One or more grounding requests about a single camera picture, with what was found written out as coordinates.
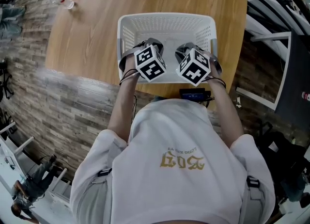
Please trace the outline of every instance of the white plastic basket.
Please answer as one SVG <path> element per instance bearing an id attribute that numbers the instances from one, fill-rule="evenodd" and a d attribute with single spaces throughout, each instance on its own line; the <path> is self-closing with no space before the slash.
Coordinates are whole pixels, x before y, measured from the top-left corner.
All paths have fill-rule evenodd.
<path id="1" fill-rule="evenodd" d="M 162 58 L 167 67 L 167 73 L 152 83 L 187 83 L 175 71 L 178 61 L 174 54 L 184 43 L 193 42 L 217 56 L 217 31 L 211 17 L 184 13 L 144 13 L 122 16 L 118 20 L 118 64 L 124 52 L 148 38 L 157 39 L 164 45 Z M 147 83 L 142 77 L 138 82 Z"/>

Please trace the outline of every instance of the floor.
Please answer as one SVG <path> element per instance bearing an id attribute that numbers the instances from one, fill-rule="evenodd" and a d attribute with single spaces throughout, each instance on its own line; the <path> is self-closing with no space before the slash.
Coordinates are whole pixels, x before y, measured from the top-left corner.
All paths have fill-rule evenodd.
<path id="1" fill-rule="evenodd" d="M 46 70 L 46 49 L 57 7 L 47 0 L 15 0 L 15 5 L 27 5 L 21 21 L 23 33 L 12 41 L 7 37 L 0 41 L 0 56 L 8 61 L 13 76 L 10 88 L 15 94 L 3 99 L 0 107 L 17 123 L 15 142 L 20 144 L 34 136 L 34 142 L 26 148 L 29 156 L 39 160 L 56 154 L 69 169 L 66 177 L 72 179 L 98 133 L 107 127 L 119 87 Z M 261 54 L 262 44 L 253 44 L 249 38 L 246 33 L 233 85 L 275 99 L 284 65 L 272 51 Z M 239 95 L 234 87 L 230 96 L 236 102 Z M 137 97 L 137 111 L 154 98 L 141 92 Z M 240 98 L 242 107 L 237 110 L 246 133 L 256 136 L 257 120 L 262 119 L 270 121 L 288 139 L 295 137 L 296 144 L 308 146 L 309 134 L 280 120 L 267 107 Z M 210 112 L 210 118 L 220 132 L 216 113 Z"/>

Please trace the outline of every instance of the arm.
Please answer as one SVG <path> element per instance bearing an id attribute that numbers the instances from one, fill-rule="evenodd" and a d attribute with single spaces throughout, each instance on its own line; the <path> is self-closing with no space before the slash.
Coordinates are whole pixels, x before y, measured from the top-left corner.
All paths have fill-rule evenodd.
<path id="1" fill-rule="evenodd" d="M 136 65 L 134 56 L 128 57 L 123 75 L 126 73 L 126 71 L 135 67 Z M 128 141 L 130 134 L 133 98 L 138 78 L 139 75 L 136 75 L 122 83 L 116 97 L 116 102 L 112 111 L 110 122 L 108 124 L 108 129 L 114 131 L 126 142 Z"/>
<path id="2" fill-rule="evenodd" d="M 211 64 L 211 71 L 212 76 L 219 78 L 213 63 Z M 228 148 L 230 148 L 233 142 L 244 134 L 243 127 L 237 110 L 229 95 L 226 93 L 224 86 L 217 80 L 209 80 L 209 84 L 217 106 L 217 114 L 222 130 L 222 139 Z"/>
<path id="3" fill-rule="evenodd" d="M 15 182 L 14 187 L 15 187 L 17 190 L 21 191 L 21 192 L 23 193 L 24 196 L 28 197 L 28 195 L 26 194 L 26 192 L 25 192 L 23 186 L 21 185 L 21 183 L 20 183 L 18 180 Z"/>
<path id="4" fill-rule="evenodd" d="M 37 220 L 37 218 L 35 218 L 33 215 L 31 215 L 31 218 L 27 218 L 23 215 L 21 215 L 19 218 L 24 220 L 24 221 L 28 221 L 28 222 L 35 223 L 35 224 L 40 224 L 39 221 Z"/>

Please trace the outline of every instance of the backpack strap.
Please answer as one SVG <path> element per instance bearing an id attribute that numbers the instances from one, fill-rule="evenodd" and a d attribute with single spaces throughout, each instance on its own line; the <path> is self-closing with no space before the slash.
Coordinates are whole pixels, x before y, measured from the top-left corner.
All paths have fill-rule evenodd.
<path id="1" fill-rule="evenodd" d="M 264 206 L 263 186 L 258 179 L 248 176 L 243 193 L 239 224 L 260 224 Z"/>

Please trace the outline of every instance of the black and white cube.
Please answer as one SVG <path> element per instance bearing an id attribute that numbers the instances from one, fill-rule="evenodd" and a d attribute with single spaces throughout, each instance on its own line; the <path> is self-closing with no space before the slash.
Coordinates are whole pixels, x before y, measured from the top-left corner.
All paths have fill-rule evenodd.
<path id="1" fill-rule="evenodd" d="M 176 69 L 177 74 L 197 86 L 211 72 L 210 58 L 192 48 Z"/>
<path id="2" fill-rule="evenodd" d="M 148 46 L 142 51 L 136 51 L 134 54 L 136 69 L 148 82 L 157 79 L 167 72 L 164 60 L 153 45 Z"/>

